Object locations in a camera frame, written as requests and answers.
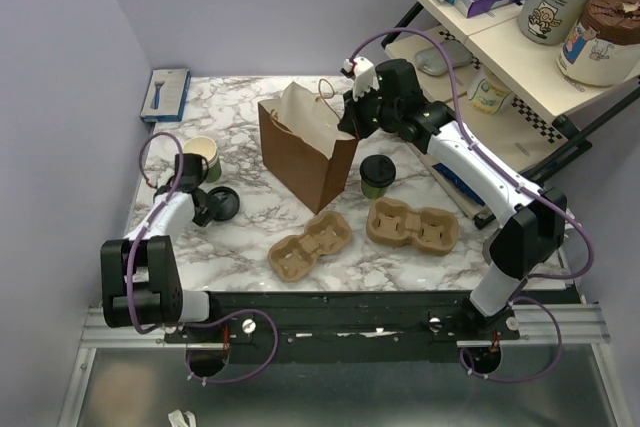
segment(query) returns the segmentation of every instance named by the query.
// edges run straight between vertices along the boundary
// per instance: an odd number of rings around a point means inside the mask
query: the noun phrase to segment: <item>brown pulp tray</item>
[[[321,255],[335,254],[351,242],[351,227],[337,212],[323,212],[302,235],[289,235],[269,250],[269,264],[285,282],[302,279]]]
[[[412,210],[404,202],[383,197],[369,209],[367,235],[378,244],[411,244],[425,254],[447,255],[458,242],[458,220],[446,210]]]

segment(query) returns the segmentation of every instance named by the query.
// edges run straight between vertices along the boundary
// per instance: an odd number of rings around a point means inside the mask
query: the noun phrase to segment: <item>bag handle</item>
[[[326,82],[326,84],[329,86],[329,88],[331,89],[331,93],[328,95],[325,95],[322,93],[322,83]],[[333,112],[335,114],[335,116],[338,118],[338,121],[340,121],[340,115],[335,111],[335,109],[333,107],[331,107],[329,105],[329,103],[327,102],[327,100],[331,100],[336,96],[336,89],[333,88],[333,85],[331,85],[331,82],[329,82],[327,79],[322,78],[318,81],[318,95],[316,96],[316,102],[318,100],[322,100],[322,102],[324,102],[324,105],[326,105],[329,110],[331,110],[331,112]],[[275,125],[278,129],[280,129],[282,132],[284,132],[285,134],[291,134],[291,135],[295,135],[296,137],[300,138],[299,135],[294,134],[293,132],[291,132],[289,129],[285,129],[282,124],[280,124],[280,122],[278,122],[278,113],[275,111],[275,109],[272,109],[271,112],[269,112],[269,117],[271,118],[271,122],[273,123],[273,125]]]

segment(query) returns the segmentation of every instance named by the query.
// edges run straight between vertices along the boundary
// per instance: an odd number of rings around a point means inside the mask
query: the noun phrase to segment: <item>wall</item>
[[[53,426],[101,243],[131,202],[149,64],[116,0],[0,0],[0,412]]]
[[[575,117],[586,125],[603,109],[637,88],[634,82],[607,102]],[[557,179],[576,217],[593,237],[596,262],[580,288],[590,301],[599,301],[613,338],[613,351],[627,402],[640,424],[640,101],[630,106],[592,138],[594,148]],[[568,244],[572,267],[584,265],[584,246]]]
[[[118,0],[154,68],[196,75],[328,74],[413,0]],[[423,14],[414,24],[436,25]],[[384,60],[379,46],[366,55]]]

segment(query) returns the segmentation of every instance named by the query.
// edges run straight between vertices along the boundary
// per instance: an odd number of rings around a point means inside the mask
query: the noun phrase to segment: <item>marble surface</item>
[[[350,88],[342,77],[329,77],[338,93]],[[315,91],[317,77],[194,78],[183,121],[163,123],[157,131],[175,134],[183,143],[197,135],[216,140],[223,174],[215,184],[235,189],[241,198],[231,221],[206,228],[190,225],[174,245],[183,287],[212,291],[380,291],[473,289],[487,271],[483,243],[494,231],[478,231],[426,171],[409,147],[398,138],[377,132],[360,142],[345,191],[328,207],[341,213],[353,229],[353,241],[336,255],[322,257],[315,269],[296,283],[281,281],[267,262],[269,248],[290,234],[301,233],[313,214],[262,164],[257,102],[274,98],[290,82]],[[341,96],[330,103],[342,109]],[[174,144],[156,139],[146,160],[152,178],[171,173]],[[397,167],[397,180],[387,196],[414,208],[438,207],[455,212],[460,223],[458,244],[444,257],[418,253],[410,246],[391,248],[375,244],[364,227],[370,201],[360,192],[358,168],[362,159],[385,154]],[[153,191],[141,181],[131,215],[131,226],[152,205]],[[559,272],[557,256],[539,271]],[[530,288],[563,288],[561,281],[538,280]]]

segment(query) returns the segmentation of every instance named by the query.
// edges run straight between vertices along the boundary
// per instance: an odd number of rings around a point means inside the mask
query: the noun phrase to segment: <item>paper bag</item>
[[[344,190],[358,141],[338,130],[318,94],[295,82],[258,111],[265,167],[317,214]]]

